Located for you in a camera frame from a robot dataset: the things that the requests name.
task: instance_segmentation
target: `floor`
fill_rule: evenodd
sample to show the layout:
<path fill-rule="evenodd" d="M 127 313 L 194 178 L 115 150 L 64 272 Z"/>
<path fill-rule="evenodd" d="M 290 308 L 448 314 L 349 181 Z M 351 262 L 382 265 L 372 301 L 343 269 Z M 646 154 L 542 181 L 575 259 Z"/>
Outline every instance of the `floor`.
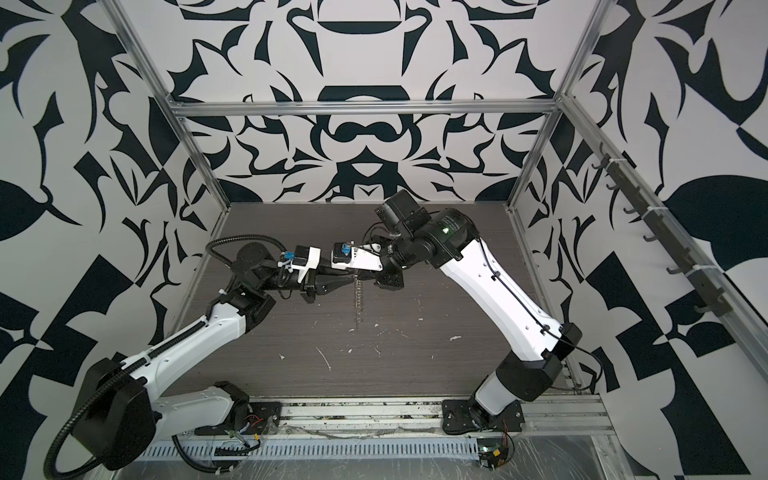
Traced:
<path fill-rule="evenodd" d="M 323 249 L 359 242 L 376 221 L 370 204 L 234 204 L 221 236 L 261 233 Z M 503 204 L 458 207 L 471 217 L 507 273 L 535 297 L 531 278 Z M 240 244 L 220 247 L 234 258 Z M 229 280 L 211 260 L 184 325 L 205 311 Z M 457 284 L 430 266 L 405 272 L 406 288 L 363 287 L 362 321 L 356 326 L 354 289 L 342 287 L 309 305 L 300 296 L 281 300 L 250 333 L 196 365 L 166 395 L 205 389 L 228 380 L 252 396 L 468 395 L 509 352 L 495 324 Z M 556 382 L 564 386 L 562 377 Z"/>

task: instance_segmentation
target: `metal hook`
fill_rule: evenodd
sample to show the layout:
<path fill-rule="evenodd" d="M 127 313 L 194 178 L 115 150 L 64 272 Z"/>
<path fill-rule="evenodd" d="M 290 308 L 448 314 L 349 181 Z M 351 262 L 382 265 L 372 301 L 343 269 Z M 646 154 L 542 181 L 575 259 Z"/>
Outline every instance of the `metal hook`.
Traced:
<path fill-rule="evenodd" d="M 597 165 L 592 165 L 592 168 L 594 168 L 595 170 L 600 170 L 601 168 L 605 168 L 608 165 L 608 162 L 610 160 L 611 158 L 607 154 L 604 154 L 603 159 L 600 160 L 600 163 Z"/>

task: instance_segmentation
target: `black and white patterned wall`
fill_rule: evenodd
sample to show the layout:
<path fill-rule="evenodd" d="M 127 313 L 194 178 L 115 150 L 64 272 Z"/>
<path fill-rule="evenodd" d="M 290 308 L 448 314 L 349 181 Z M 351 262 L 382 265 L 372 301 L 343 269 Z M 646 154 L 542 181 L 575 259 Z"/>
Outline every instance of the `black and white patterned wall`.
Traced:
<path fill-rule="evenodd" d="M 506 200 L 542 114 L 191 118 L 229 199 Z"/>
<path fill-rule="evenodd" d="M 36 480 L 88 367 L 164 337 L 220 209 L 94 0 L 3 1 L 0 124 L 0 476 Z"/>
<path fill-rule="evenodd" d="M 620 0 L 577 100 L 766 318 L 765 2 Z M 518 204 L 638 478 L 763 478 L 768 386 L 562 120 Z M 581 375 L 597 363 L 575 353 Z"/>
<path fill-rule="evenodd" d="M 552 97 L 594 0 L 124 0 L 187 101 Z"/>
<path fill-rule="evenodd" d="M 552 98 L 594 0 L 130 0 L 178 101 Z M 506 200 L 540 115 L 205 118 L 232 201 Z"/>

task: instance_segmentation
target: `mounting plate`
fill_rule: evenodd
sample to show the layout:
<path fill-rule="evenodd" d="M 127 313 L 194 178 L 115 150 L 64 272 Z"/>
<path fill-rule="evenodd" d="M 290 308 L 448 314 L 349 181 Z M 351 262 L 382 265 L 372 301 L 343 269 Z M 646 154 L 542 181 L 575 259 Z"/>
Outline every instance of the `mounting plate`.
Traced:
<path fill-rule="evenodd" d="M 243 432 L 243 435 L 263 435 L 266 430 L 271 426 L 278 426 L 280 424 L 280 412 L 283 408 L 283 404 L 280 402 L 249 402 L 248 410 L 244 418 L 248 418 L 249 415 L 256 415 L 261 420 L 257 420 L 254 425 L 248 427 Z M 225 423 L 219 425 L 211 425 L 205 427 L 198 427 L 194 430 L 195 435 L 208 436 L 208 435 L 227 435 L 227 431 L 231 427 Z"/>
<path fill-rule="evenodd" d="M 476 432 L 479 429 L 493 429 L 504 431 L 506 423 L 509 432 L 522 432 L 522 423 L 525 422 L 520 402 L 510 403 L 503 412 L 491 417 L 487 427 L 477 425 L 469 412 L 468 400 L 443 400 L 442 401 L 442 431 L 447 435 L 463 435 Z"/>

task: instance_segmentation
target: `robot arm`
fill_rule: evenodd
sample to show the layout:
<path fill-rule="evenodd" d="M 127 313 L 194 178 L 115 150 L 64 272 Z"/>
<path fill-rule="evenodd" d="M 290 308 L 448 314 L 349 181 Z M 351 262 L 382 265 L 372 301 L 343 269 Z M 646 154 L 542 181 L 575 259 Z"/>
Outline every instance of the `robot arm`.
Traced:
<path fill-rule="evenodd" d="M 402 272 L 422 261 L 460 285 L 511 347 L 470 399 L 470 425 L 449 430 L 444 424 L 446 433 L 494 428 L 498 416 L 512 403 L 534 400 L 551 386 L 581 332 L 572 323 L 561 325 L 528 297 L 498 264 L 470 219 L 453 208 L 433 217 L 405 190 L 376 213 L 390 236 L 374 236 L 370 244 L 360 246 L 337 243 L 329 260 L 315 247 L 298 246 L 294 252 L 281 252 L 278 260 L 260 242 L 242 247 L 230 262 L 233 281 L 227 290 L 220 290 L 205 315 L 120 364 L 104 359 L 88 370 L 75 411 L 83 405 L 88 410 L 79 417 L 73 414 L 51 446 L 46 465 L 55 465 L 69 433 L 114 470 L 133 461 L 152 442 L 179 432 L 219 424 L 237 430 L 243 425 L 248 395 L 231 384 L 217 383 L 181 396 L 162 394 L 199 361 L 261 323 L 275 304 L 268 292 L 277 290 L 283 296 L 285 291 L 297 290 L 313 303 L 317 295 L 330 293 L 355 277 L 400 290 Z M 102 387 L 110 382 L 114 387 L 105 391 Z M 76 476 L 51 472 L 46 470 L 47 478 Z"/>

